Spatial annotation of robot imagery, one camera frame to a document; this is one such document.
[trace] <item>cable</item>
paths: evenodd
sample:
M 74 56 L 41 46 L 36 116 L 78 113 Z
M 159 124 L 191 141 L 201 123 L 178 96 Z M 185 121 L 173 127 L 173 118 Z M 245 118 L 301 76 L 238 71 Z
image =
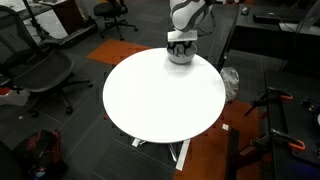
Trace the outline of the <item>cable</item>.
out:
M 199 34 L 198 37 L 202 37 L 202 36 L 206 36 L 206 35 L 209 35 L 209 34 L 212 34 L 216 28 L 216 23 L 214 21 L 214 15 L 213 15 L 213 12 L 212 10 L 210 11 L 210 15 L 211 15 L 211 18 L 212 18 L 212 30 L 211 31 L 204 31 L 203 29 L 201 29 L 200 27 L 196 27 L 198 30 L 200 30 L 201 32 L 203 32 L 204 34 Z
M 289 28 L 292 32 L 296 33 L 296 30 L 292 29 L 290 26 L 288 26 L 281 18 L 280 18 L 280 22 L 282 24 L 284 24 L 287 28 Z
M 279 67 L 279 71 L 283 68 L 284 62 L 285 62 L 285 60 L 282 59 L 282 63 L 281 63 L 281 66 Z
M 312 7 L 312 4 L 313 4 L 313 3 L 311 2 L 311 3 L 308 5 L 308 8 L 307 8 L 306 11 L 310 10 L 310 8 Z M 293 54 L 292 54 L 292 57 L 293 57 L 294 62 L 297 63 L 297 65 L 299 65 L 304 71 L 306 71 L 306 72 L 308 72 L 308 73 L 319 74 L 318 71 L 310 70 L 310 68 L 305 67 L 304 64 L 301 64 L 301 63 L 299 62 L 299 60 L 298 60 L 299 58 L 297 59 L 297 58 L 295 57 L 295 55 L 296 55 L 297 57 L 301 57 L 301 56 L 300 56 L 300 53 L 299 53 L 299 48 L 298 48 L 298 46 L 297 46 L 297 38 L 298 38 L 298 36 L 299 36 L 299 34 L 300 34 L 300 31 L 301 31 L 302 28 L 303 28 L 305 19 L 306 19 L 306 17 L 303 18 L 303 19 L 300 21 L 300 23 L 298 24 L 298 26 L 297 26 L 297 28 L 296 28 L 295 35 L 294 35 L 294 37 L 293 37 Z

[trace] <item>cabinet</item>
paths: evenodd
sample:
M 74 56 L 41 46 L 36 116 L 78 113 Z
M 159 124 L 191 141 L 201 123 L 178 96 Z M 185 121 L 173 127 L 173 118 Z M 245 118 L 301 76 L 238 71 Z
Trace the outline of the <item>cabinet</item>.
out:
M 40 26 L 50 33 L 50 36 L 61 39 L 68 36 L 66 30 L 62 26 L 61 22 L 59 21 L 58 17 L 54 13 L 53 10 L 46 11 L 35 16 L 37 22 Z M 32 38 L 36 43 L 39 43 L 41 38 L 38 36 L 36 28 L 34 28 L 31 24 L 31 19 L 24 20 L 24 24 L 27 27 L 29 33 L 31 34 Z

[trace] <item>floor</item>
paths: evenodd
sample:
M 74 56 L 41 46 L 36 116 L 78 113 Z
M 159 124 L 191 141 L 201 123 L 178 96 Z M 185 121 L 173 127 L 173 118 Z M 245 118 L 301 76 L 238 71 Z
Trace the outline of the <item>floor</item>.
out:
M 240 101 L 227 104 L 213 126 L 191 139 L 183 171 L 176 170 L 174 180 L 225 179 L 231 173 L 227 168 L 227 154 L 243 149 L 251 139 L 259 136 L 259 110 L 255 109 L 250 116 L 243 117 L 249 108 L 250 104 Z M 260 168 L 260 164 L 267 163 L 256 162 L 237 170 L 236 179 L 266 180 L 270 176 L 265 173 L 261 177 L 260 173 L 265 170 Z
M 88 14 L 96 3 L 83 1 Z M 122 28 L 125 41 L 150 47 L 165 47 L 168 30 L 169 3 L 163 0 L 127 1 L 129 14 L 126 20 L 139 27 L 138 32 Z M 200 37 L 196 42 L 198 55 L 216 64 L 237 12 L 237 6 L 215 5 L 214 21 L 217 25 L 212 34 Z M 100 30 L 102 19 L 98 19 Z M 199 27 L 204 31 L 213 28 L 210 17 Z M 64 106 L 56 95 L 52 95 L 40 109 L 37 118 L 31 118 L 27 106 L 3 105 L 0 107 L 0 140 L 9 148 L 28 135 L 41 129 L 61 132 L 61 151 L 69 166 L 65 179 L 172 179 L 175 164 L 167 146 L 145 144 L 133 148 L 133 139 L 116 128 L 111 121 L 103 120 L 102 105 L 104 80 L 111 66 L 86 58 L 108 38 L 118 38 L 116 29 L 106 33 L 101 39 L 96 33 L 71 48 L 62 51 L 75 61 L 74 79 L 90 79 L 94 87 L 78 85 L 66 88 L 74 112 L 64 113 Z M 270 57 L 231 51 L 225 66 L 234 67 L 240 76 L 237 100 L 250 102 L 263 92 L 263 72 L 277 70 L 282 61 Z

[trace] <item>mesh chair back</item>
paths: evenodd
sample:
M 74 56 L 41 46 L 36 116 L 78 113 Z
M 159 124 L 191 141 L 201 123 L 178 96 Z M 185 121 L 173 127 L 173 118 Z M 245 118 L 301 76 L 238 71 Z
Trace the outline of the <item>mesh chair back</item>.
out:
M 1 5 L 0 52 L 0 75 L 10 78 L 25 71 L 30 57 L 40 53 L 19 14 Z

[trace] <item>backpack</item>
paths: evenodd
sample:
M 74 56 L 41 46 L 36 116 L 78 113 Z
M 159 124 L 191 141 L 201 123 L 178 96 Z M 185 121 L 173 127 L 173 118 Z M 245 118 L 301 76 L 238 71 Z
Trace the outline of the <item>backpack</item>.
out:
M 66 171 L 60 153 L 60 135 L 41 130 L 19 143 L 13 150 L 29 180 L 61 178 Z

